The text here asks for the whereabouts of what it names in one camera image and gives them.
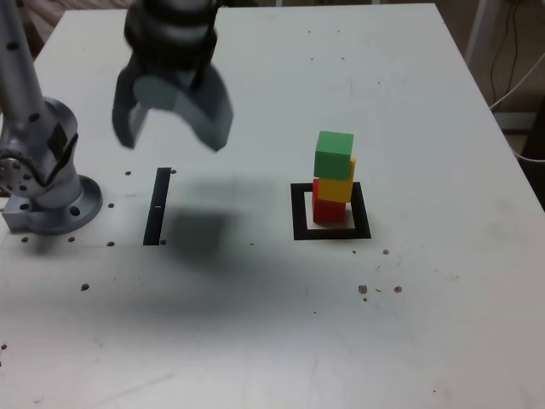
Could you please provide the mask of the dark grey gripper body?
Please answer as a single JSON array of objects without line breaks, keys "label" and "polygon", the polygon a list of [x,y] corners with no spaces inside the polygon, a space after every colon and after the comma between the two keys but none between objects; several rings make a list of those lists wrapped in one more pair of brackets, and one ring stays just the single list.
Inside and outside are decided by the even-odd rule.
[{"label": "dark grey gripper body", "polygon": [[215,90],[215,70],[203,60],[194,60],[188,69],[152,64],[136,55],[131,55],[130,61],[140,61],[146,68],[146,73],[136,80],[135,89],[151,90],[158,86],[174,90]]}]

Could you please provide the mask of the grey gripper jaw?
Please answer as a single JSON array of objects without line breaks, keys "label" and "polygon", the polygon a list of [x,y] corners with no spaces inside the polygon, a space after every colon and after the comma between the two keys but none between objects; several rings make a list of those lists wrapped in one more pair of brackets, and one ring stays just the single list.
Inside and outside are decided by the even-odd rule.
[{"label": "grey gripper jaw", "polygon": [[112,125],[122,146],[134,149],[148,108],[135,97],[136,80],[146,73],[140,61],[130,61],[119,73],[112,107]]},{"label": "grey gripper jaw", "polygon": [[135,89],[138,102],[148,109],[172,112],[183,119],[194,135],[218,152],[226,144],[233,120],[232,104],[221,76],[215,70],[215,90]]}]

